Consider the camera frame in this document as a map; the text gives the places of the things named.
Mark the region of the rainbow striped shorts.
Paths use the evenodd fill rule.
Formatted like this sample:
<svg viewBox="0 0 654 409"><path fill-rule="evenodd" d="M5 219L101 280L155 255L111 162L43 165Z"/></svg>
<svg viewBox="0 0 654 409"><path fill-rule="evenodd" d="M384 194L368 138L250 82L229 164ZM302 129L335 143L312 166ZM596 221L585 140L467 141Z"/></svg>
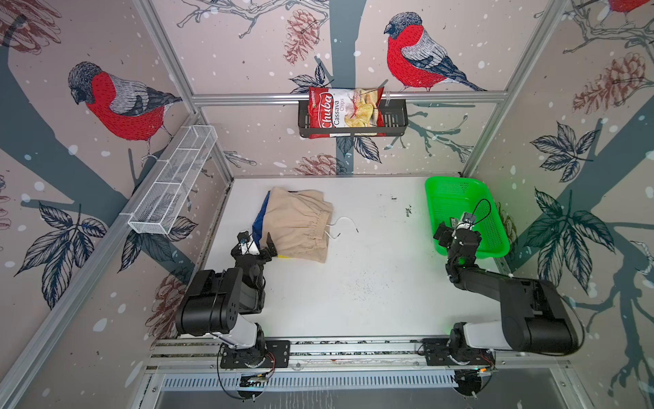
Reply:
<svg viewBox="0 0 654 409"><path fill-rule="evenodd" d="M264 262L271 262L274 257L277 257L279 255L270 233L267 233L265 245L263 248L261 248L261 240L263 238L264 216L266 214L269 198L270 198L270 194L267 194L267 196L265 197L262 203L262 207L259 213L257 214L255 221L253 222L251 241L248 244L248 250L250 251L250 253L253 254L254 250L258 250L258 253L256 255Z"/></svg>

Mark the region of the beige shorts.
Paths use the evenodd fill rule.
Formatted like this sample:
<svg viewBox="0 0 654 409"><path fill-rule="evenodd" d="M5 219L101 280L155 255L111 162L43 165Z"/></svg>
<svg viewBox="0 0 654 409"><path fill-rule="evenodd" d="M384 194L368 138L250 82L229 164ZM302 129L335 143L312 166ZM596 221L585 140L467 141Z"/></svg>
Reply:
<svg viewBox="0 0 654 409"><path fill-rule="evenodd" d="M272 240L281 257L324 263L333 211L333 204L320 191L274 187L263 216L262 238Z"/></svg>

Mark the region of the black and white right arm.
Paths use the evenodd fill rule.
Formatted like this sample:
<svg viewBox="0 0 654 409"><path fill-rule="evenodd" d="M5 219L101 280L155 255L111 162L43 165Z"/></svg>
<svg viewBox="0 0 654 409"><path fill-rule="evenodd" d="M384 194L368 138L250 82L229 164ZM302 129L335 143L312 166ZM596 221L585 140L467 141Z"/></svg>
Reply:
<svg viewBox="0 0 654 409"><path fill-rule="evenodd" d="M446 273L457 289L500 304L497 321L456 324L451 332L454 349L464 345L556 357L582 348L585 335L575 330L565 300L551 282L509 277L477 265L482 237L471 223L456 228L441 223L434 239L447 250Z"/></svg>

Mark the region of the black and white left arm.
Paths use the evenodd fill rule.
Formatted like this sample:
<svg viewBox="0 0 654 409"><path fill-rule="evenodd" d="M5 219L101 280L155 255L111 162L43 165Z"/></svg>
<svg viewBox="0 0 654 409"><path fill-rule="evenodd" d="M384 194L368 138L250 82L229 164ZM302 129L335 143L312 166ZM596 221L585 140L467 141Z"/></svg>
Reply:
<svg viewBox="0 0 654 409"><path fill-rule="evenodd" d="M261 313L266 299L264 266L277 257L271 236L257 254L255 240L246 231L238 234L231 250L235 264L230 269L197 272L191 280L175 315L179 335L211 336L230 349L228 357L245 367L274 363L262 327L245 319Z"/></svg>

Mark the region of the green plastic tray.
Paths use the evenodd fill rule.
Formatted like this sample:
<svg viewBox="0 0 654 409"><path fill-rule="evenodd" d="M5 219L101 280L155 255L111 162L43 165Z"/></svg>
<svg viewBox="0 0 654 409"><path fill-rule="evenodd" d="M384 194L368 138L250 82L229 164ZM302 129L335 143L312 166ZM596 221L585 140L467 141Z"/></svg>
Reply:
<svg viewBox="0 0 654 409"><path fill-rule="evenodd" d="M427 207L432 234L441 223L454 227L463 213L477 217L473 231L481 233L478 259L502 258L509 254L509 238L502 225L497 206L483 182L461 177L430 177L425 182Z"/></svg>

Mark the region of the red cassava chips bag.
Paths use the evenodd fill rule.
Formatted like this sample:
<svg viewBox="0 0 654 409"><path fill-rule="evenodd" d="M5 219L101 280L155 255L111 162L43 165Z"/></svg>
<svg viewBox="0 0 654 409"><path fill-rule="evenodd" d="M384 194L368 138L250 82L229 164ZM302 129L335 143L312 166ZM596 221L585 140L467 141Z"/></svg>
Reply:
<svg viewBox="0 0 654 409"><path fill-rule="evenodd" d="M383 127L379 106L384 88L337 89L310 87L309 128L334 131L345 128Z"/></svg>

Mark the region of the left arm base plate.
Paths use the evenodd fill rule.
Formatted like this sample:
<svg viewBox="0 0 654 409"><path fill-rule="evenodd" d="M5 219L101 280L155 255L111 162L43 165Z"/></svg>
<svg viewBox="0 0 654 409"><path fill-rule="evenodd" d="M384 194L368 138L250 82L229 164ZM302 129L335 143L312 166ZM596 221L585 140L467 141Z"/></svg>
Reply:
<svg viewBox="0 0 654 409"><path fill-rule="evenodd" d="M221 355L221 370L287 368L291 343L262 338L248 349L227 349Z"/></svg>

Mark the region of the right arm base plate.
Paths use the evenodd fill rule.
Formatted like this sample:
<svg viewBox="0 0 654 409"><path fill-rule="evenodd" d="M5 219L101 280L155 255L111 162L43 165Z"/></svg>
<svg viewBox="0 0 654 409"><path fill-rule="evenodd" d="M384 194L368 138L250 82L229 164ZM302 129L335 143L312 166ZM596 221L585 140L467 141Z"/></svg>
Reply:
<svg viewBox="0 0 654 409"><path fill-rule="evenodd" d="M424 338L419 352L428 366L492 367L496 363L489 349L475 349L445 337Z"/></svg>

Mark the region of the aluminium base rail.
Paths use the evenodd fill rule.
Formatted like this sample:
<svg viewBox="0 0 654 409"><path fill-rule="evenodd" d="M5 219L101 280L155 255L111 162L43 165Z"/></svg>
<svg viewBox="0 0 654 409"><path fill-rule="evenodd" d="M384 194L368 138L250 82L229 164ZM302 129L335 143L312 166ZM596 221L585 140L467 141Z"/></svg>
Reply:
<svg viewBox="0 0 654 409"><path fill-rule="evenodd" d="M429 369L422 336L289 337L290 347L276 373ZM145 373L213 373L220 367L222 342L179 338L156 343Z"/></svg>

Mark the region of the aluminium horizontal frame bar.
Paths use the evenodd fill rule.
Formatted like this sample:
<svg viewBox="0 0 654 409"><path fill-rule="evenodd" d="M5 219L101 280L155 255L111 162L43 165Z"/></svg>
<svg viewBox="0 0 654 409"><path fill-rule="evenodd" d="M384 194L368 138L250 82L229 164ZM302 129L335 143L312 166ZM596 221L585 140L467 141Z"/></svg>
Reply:
<svg viewBox="0 0 654 409"><path fill-rule="evenodd" d="M438 91L386 92L383 99L407 102L500 103L507 100L506 91ZM196 107L291 105L307 101L308 94L198 94L192 97Z"/></svg>

